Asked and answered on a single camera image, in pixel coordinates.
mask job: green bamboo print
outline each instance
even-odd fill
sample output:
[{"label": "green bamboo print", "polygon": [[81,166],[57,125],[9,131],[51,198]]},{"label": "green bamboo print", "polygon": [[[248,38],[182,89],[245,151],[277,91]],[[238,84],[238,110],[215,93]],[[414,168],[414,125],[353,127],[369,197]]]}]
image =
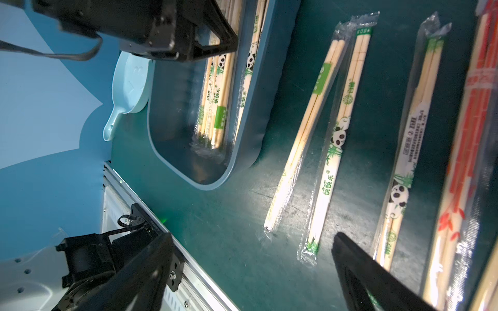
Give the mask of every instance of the green bamboo print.
[{"label": "green bamboo print", "polygon": [[318,254],[318,243],[313,239],[310,242],[306,243],[306,250],[312,252],[313,254]]},{"label": "green bamboo print", "polygon": [[329,165],[329,160],[332,159],[334,156],[341,157],[342,149],[337,147],[336,145],[330,144],[329,150],[327,151],[327,165]]},{"label": "green bamboo print", "polygon": [[394,175],[394,180],[396,180],[398,183],[401,185],[411,188],[411,184],[413,183],[413,177],[415,175],[413,173],[407,173],[405,176],[401,174],[395,174]]},{"label": "green bamboo print", "polygon": [[385,254],[390,255],[392,250],[392,243],[397,239],[397,235],[394,232],[388,233],[387,245],[385,246]]},{"label": "green bamboo print", "polygon": [[344,95],[344,98],[343,98],[343,103],[346,104],[346,105],[349,105],[349,104],[352,104],[353,103],[353,91],[355,90],[355,83],[354,82],[350,82],[349,85],[348,85],[348,93],[346,95]]}]

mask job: chopsticks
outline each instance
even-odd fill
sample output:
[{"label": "chopsticks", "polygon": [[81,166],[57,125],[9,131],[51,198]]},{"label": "chopsticks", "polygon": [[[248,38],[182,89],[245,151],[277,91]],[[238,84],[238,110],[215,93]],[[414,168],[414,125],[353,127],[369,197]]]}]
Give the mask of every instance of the chopsticks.
[{"label": "chopsticks", "polygon": [[292,145],[287,163],[285,164],[282,177],[280,178],[277,190],[266,215],[266,220],[264,222],[264,229],[266,231],[272,231],[276,227],[281,212],[287,204],[294,175],[298,170],[301,156],[308,142],[309,135],[318,116],[318,112],[324,103],[325,94],[322,91],[326,90],[330,83],[332,73],[335,70],[337,61],[344,49],[344,46],[344,40],[333,40],[330,45],[324,65],[322,66],[319,78],[315,84],[313,94],[308,102],[308,107],[306,108],[301,125],[299,126],[294,144]]},{"label": "chopsticks", "polygon": [[498,310],[498,240],[469,309],[469,311],[483,310]]},{"label": "chopsticks", "polygon": [[310,231],[306,243],[306,250],[317,254],[320,236],[325,224],[325,216],[332,197],[337,172],[342,156],[342,145],[346,140],[346,130],[349,128],[353,105],[358,91],[358,83],[362,75],[363,65],[371,37],[371,28],[359,29],[363,34],[356,38],[353,55],[351,58],[346,85],[343,90],[341,105],[336,118],[337,127],[331,139],[326,163],[323,169],[320,188],[317,195]]},{"label": "chopsticks", "polygon": [[[239,32],[241,19],[242,0],[231,0],[229,8],[229,22],[235,33]],[[223,142],[223,133],[227,116],[227,104],[230,96],[230,86],[232,84],[232,70],[235,63],[235,53],[223,54],[218,56],[218,68],[214,85],[213,107],[216,107],[214,113],[214,122],[210,130],[209,139],[211,146],[218,149]]]},{"label": "chopsticks", "polygon": [[259,41],[261,39],[261,31],[262,31],[264,20],[266,18],[266,11],[267,11],[269,3],[270,3],[270,0],[258,0],[257,1],[256,16],[254,17],[254,31],[252,33],[252,41],[251,41],[251,46],[249,49],[247,66],[246,66],[246,69],[244,71],[244,84],[243,84],[242,94],[241,94],[241,99],[240,99],[240,104],[239,104],[239,113],[238,113],[238,117],[237,117],[238,121],[237,121],[237,128],[235,131],[235,138],[237,138],[237,135],[239,133],[239,126],[240,126],[241,121],[242,121],[242,114],[244,112],[244,107],[246,106],[246,99],[247,99],[247,95],[249,92],[250,82],[252,79],[252,71],[254,68],[254,64],[256,62],[257,49],[259,47]]},{"label": "chopsticks", "polygon": [[442,39],[431,38],[428,41],[419,83],[415,89],[408,121],[403,131],[403,146],[408,144],[410,149],[406,154],[407,156],[399,155],[396,159],[390,200],[387,203],[385,220],[379,235],[380,242],[374,254],[374,259],[387,271],[391,268],[394,249],[408,200],[408,191],[413,182],[415,164],[417,163],[427,122],[426,118],[429,113],[432,94],[434,93],[443,44],[444,40]]},{"label": "chopsticks", "polygon": [[[497,10],[480,20],[439,207],[423,297],[442,310],[498,61]],[[488,46],[488,37],[493,34]]]}]

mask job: robotic arm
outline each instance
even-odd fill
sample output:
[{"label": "robotic arm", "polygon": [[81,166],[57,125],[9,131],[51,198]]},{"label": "robotic arm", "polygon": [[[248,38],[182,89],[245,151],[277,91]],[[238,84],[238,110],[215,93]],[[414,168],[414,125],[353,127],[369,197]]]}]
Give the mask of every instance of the robotic arm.
[{"label": "robotic arm", "polygon": [[[0,0],[24,8],[24,0]],[[0,50],[86,61],[100,49],[97,32],[121,39],[121,50],[160,60],[195,61],[234,52],[238,38],[215,0],[31,0],[35,12],[59,20],[64,31],[98,39],[82,54],[43,54],[0,40]],[[203,45],[199,31],[208,28],[219,45]]]}]

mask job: panda logo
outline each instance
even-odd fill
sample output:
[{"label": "panda logo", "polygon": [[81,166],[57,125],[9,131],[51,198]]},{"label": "panda logo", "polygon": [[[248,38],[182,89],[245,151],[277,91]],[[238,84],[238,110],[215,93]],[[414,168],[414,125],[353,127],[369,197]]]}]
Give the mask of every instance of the panda logo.
[{"label": "panda logo", "polygon": [[251,53],[249,52],[249,55],[248,55],[248,68],[252,69],[254,68],[254,60],[256,59],[256,54],[254,53]]},{"label": "panda logo", "polygon": [[334,131],[334,134],[332,135],[332,143],[336,146],[336,147],[341,147],[342,145],[344,145],[344,142],[346,141],[346,131],[344,130],[335,130]]},{"label": "panda logo", "polygon": [[227,60],[226,54],[223,54],[222,56],[220,56],[220,58],[218,59],[218,67],[220,67],[221,69],[225,69],[225,61],[226,60]]},{"label": "panda logo", "polygon": [[389,202],[392,202],[400,207],[406,207],[408,201],[408,188],[394,181],[391,189],[391,197]]}]

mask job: black cable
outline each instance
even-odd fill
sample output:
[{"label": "black cable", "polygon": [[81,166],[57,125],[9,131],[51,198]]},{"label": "black cable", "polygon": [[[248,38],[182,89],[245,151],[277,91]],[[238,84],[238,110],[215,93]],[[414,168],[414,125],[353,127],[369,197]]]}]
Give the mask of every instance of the black cable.
[{"label": "black cable", "polygon": [[48,58],[56,58],[56,59],[68,59],[68,60],[75,60],[75,61],[80,61],[84,62],[87,61],[91,58],[93,58],[97,52],[100,50],[100,47],[102,46],[102,37],[99,36],[98,34],[95,33],[95,38],[97,39],[97,44],[88,52],[81,53],[81,54],[52,54],[52,53],[41,53],[32,49],[28,49],[22,46],[18,46],[15,44],[11,44],[5,41],[0,40],[0,51],[7,51],[7,52],[17,52],[17,53],[24,53],[24,54],[29,54],[29,55],[34,55],[34,56],[43,56],[43,57],[48,57]]},{"label": "black cable", "polygon": [[[127,218],[130,220],[130,222],[131,222],[131,220],[137,220],[137,221],[141,221],[141,223],[132,226],[132,225],[123,223],[121,221],[121,218]],[[145,219],[143,219],[142,217],[137,217],[137,216],[123,215],[118,219],[118,225],[120,225],[121,227],[124,227],[124,228],[112,230],[112,231],[109,231],[109,232],[106,232],[103,234],[105,234],[106,236],[110,236],[110,235],[114,235],[114,234],[118,234],[118,233],[123,233],[123,232],[128,232],[128,231],[140,229],[145,225]]]}]

